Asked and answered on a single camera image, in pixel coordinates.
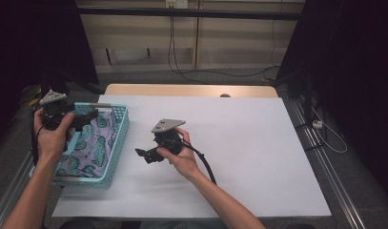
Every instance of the basket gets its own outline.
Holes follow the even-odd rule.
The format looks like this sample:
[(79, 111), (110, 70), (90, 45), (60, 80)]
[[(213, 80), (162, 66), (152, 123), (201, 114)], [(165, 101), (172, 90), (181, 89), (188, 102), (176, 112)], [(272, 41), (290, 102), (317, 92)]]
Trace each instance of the basket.
[[(89, 186), (94, 188), (108, 189), (111, 187), (113, 175), (116, 170), (119, 156), (122, 152), (123, 143), (125, 141), (126, 132), (129, 128), (128, 108), (126, 105), (104, 104), (104, 103), (74, 103), (76, 115), (87, 115), (91, 111), (98, 109), (98, 112), (112, 112), (114, 114), (114, 122), (117, 125), (117, 133), (114, 144), (112, 146), (111, 155), (108, 159), (106, 168), (101, 177), (60, 177), (54, 176), (53, 185), (58, 186)], [(77, 138), (74, 135), (70, 142)], [(68, 151), (64, 154), (72, 153), (74, 146), (69, 144)]]

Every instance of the gray carpet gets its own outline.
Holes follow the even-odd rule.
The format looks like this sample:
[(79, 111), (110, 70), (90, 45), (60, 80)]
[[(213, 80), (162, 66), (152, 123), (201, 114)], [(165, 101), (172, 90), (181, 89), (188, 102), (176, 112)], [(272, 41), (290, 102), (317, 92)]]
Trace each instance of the gray carpet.
[[(232, 74), (250, 74), (260, 70), (224, 70), (224, 73)], [(270, 69), (265, 74), (260, 73), (254, 76), (233, 77), (222, 74), (209, 72), (203, 73), (186, 73), (183, 76), (171, 71), (165, 72), (146, 72), (146, 73), (106, 73), (99, 75), (101, 82), (100, 88), (105, 89), (111, 83), (171, 83), (171, 84), (207, 84), (218, 85), (265, 85), (268, 80), (264, 77), (273, 78), (277, 68)], [(85, 91), (78, 85), (69, 83), (69, 101), (74, 102), (96, 102), (98, 95), (91, 94)], [(34, 89), (30, 89), (23, 94), (23, 99), (28, 100), (34, 94)], [(293, 103), (298, 102), (297, 99), (290, 99), (287, 96), (285, 85), (277, 88), (280, 97), (283, 98), (288, 113), (293, 120), (294, 126), (299, 124), (296, 112), (293, 108)], [(17, 168), (21, 165), (30, 144), (30, 113), (31, 107), (27, 103), (22, 103), (17, 114), (12, 120), (7, 130), (2, 133), (0, 141), (0, 199), (7, 192), (7, 189), (16, 174)], [(327, 123), (338, 133), (340, 129), (335, 121), (327, 114)], [(298, 130), (300, 142), (305, 148), (310, 147), (307, 137), (301, 130)], [(328, 136), (328, 142), (335, 148), (341, 148), (341, 142), (333, 135)], [(388, 197), (378, 185), (374, 177), (363, 166), (357, 157), (357, 152), (352, 145), (348, 143), (349, 150), (345, 154), (338, 154), (331, 151), (328, 147), (323, 146), (330, 158), (336, 172), (347, 190), (350, 198), (360, 212), (362, 220), (366, 228), (388, 228)], [(342, 206), (336, 198), (328, 178), (324, 174), (322, 167), (318, 162), (318, 158), (314, 151), (307, 151), (311, 164), (316, 172), (317, 180), (320, 183), (321, 189), (327, 202), (332, 210), (333, 216), (323, 219), (264, 219), (263, 222), (267, 228), (286, 228), (287, 225), (294, 222), (305, 222), (314, 225), (318, 229), (352, 228), (346, 218)], [(61, 189), (53, 187), (51, 191), (50, 201), (46, 213), (46, 226), (48, 228), (58, 228), (63, 222), (68, 219), (53, 219), (51, 212), (54, 209), (55, 202), (60, 195)], [(93, 220), (96, 228), (121, 228), (122, 222)]]

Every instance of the table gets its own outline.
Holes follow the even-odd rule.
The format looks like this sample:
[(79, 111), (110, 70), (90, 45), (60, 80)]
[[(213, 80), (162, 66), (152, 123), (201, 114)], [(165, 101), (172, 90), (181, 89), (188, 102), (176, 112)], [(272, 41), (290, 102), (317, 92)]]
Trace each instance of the table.
[[(156, 92), (163, 96), (153, 96)], [(231, 98), (220, 98), (221, 94)], [(189, 130), (193, 145), (206, 156), (218, 185), (257, 217), (331, 216), (283, 102), (273, 88), (110, 85), (99, 102), (125, 103), (130, 113), (131, 125), (112, 187), (106, 191), (66, 187), (54, 217), (217, 218), (173, 166), (167, 162), (148, 165), (136, 155), (134, 148), (154, 146), (151, 129), (159, 117), (186, 118), (182, 128)], [(200, 160), (198, 165), (206, 174)]]

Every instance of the finger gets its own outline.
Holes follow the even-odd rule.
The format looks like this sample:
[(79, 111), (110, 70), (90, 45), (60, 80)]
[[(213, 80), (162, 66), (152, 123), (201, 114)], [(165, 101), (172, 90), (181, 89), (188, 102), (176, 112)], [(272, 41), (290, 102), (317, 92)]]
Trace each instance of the finger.
[(179, 128), (179, 127), (175, 127), (175, 130), (176, 130), (180, 135), (182, 135), (182, 139), (183, 139), (183, 140), (185, 140), (186, 142), (188, 142), (188, 143), (191, 144), (190, 134), (189, 134), (187, 131), (185, 131), (185, 130)]
[(39, 130), (43, 124), (42, 124), (42, 119), (43, 119), (43, 109), (39, 109), (38, 111), (35, 112), (35, 115), (33, 116), (33, 126), (34, 130), (37, 131)]
[(60, 122), (60, 125), (57, 127), (56, 131), (58, 131), (59, 133), (63, 133), (65, 135), (66, 131), (70, 127), (73, 119), (74, 119), (74, 114), (73, 113), (67, 113), (63, 117), (63, 119)]
[(177, 159), (177, 156), (173, 155), (169, 150), (166, 148), (158, 147), (156, 150), (161, 156), (164, 158), (167, 158), (172, 164)]

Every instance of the purple fabric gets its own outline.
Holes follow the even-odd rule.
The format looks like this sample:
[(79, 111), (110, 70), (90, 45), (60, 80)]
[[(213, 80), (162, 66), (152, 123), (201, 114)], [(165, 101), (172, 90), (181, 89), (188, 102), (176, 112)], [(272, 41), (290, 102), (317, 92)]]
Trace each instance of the purple fabric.
[(99, 113), (91, 125), (83, 127), (73, 152), (63, 155), (56, 175), (102, 177), (111, 156), (116, 133), (117, 126), (112, 113)]

